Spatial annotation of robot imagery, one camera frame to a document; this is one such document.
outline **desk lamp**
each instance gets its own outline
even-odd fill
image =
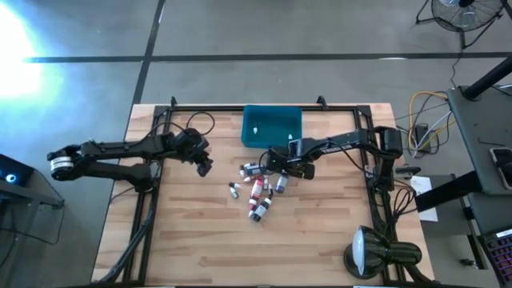
[[[416,267],[422,251],[413,243],[390,242],[379,232],[360,226],[343,254],[347,271],[354,277],[370,279],[389,264],[403,265],[415,282],[432,282]]]

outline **black pole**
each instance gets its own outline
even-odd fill
[[[510,73],[512,73],[512,56],[509,56],[503,62],[499,63],[499,65],[489,71],[489,73],[480,78],[480,80],[464,90],[464,97],[468,100],[475,100],[483,91],[489,89]]]

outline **wire bundle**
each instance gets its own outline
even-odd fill
[[[422,104],[422,107],[420,108],[420,111],[417,112],[417,113],[413,113],[412,112],[412,109],[413,109],[413,104],[414,104],[414,100],[416,99],[417,96],[421,95],[421,94],[427,94],[429,95],[429,97],[423,102]],[[432,97],[437,97],[437,98],[441,98],[443,100],[447,100],[448,97],[444,94],[440,94],[439,92],[429,92],[429,91],[420,91],[420,92],[417,92],[411,99],[410,99],[410,103],[409,103],[409,115],[407,116],[404,116],[404,117],[400,117],[400,118],[396,118],[395,120],[399,120],[399,119],[402,119],[402,118],[406,118],[408,117],[409,118],[409,129],[405,129],[403,127],[400,127],[400,126],[397,126],[397,128],[400,129],[401,132],[405,133],[407,135],[407,145],[408,145],[408,151],[409,153],[414,157],[414,158],[422,158],[425,154],[436,154],[438,151],[439,151],[439,147],[448,143],[449,139],[450,139],[450,129],[449,127],[451,125],[453,125],[455,123],[455,121],[452,121],[450,122],[450,116],[451,116],[451,112],[448,112],[447,114],[445,114],[443,117],[441,117],[439,120],[436,121],[435,124],[433,124],[429,129],[428,131],[425,133],[425,135],[423,135],[423,137],[421,139],[416,139],[414,137],[414,129],[418,126],[428,126],[428,124],[426,123],[418,123],[418,118],[420,116],[420,114],[422,112],[425,112],[427,110],[432,110],[433,108],[437,108],[437,107],[440,107],[440,106],[444,106],[444,105],[447,105],[447,103],[443,103],[441,105],[437,105],[437,106],[433,106],[431,108],[428,108],[428,109],[425,109],[425,105],[428,103],[428,101],[432,98]],[[437,128],[435,129],[435,127],[443,120],[446,118],[446,124],[440,128]],[[439,142],[439,134],[441,132],[443,132],[444,130],[446,130],[447,132],[447,135],[446,135],[446,140],[443,142],[443,143],[440,143]],[[431,152],[425,152],[424,149],[433,141],[433,140],[436,140],[437,144],[436,145],[433,145],[432,148],[434,148],[434,151],[431,151]]]

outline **blue bin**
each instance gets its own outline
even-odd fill
[[[288,135],[302,138],[302,109],[288,106],[247,105],[243,109],[242,142],[249,148],[288,146]]]

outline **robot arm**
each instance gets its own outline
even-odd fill
[[[371,140],[373,132],[379,134],[380,147]],[[390,127],[358,129],[324,139],[302,138],[288,142],[288,147],[271,147],[266,167],[275,172],[284,170],[293,177],[313,179],[315,160],[324,154],[351,149],[363,149],[375,156],[378,163],[371,173],[378,176],[379,185],[392,188],[394,160],[402,156],[402,137],[400,131]]]
[[[83,176],[127,180],[137,192],[153,189],[150,163],[164,158],[195,163],[198,174],[206,176],[212,160],[205,151],[208,141],[194,128],[187,128],[174,135],[172,132],[146,136],[136,142],[100,142],[93,140],[81,145],[69,145],[47,155],[51,176],[59,181],[75,180]],[[146,163],[121,166],[98,162],[116,158],[140,157]]]

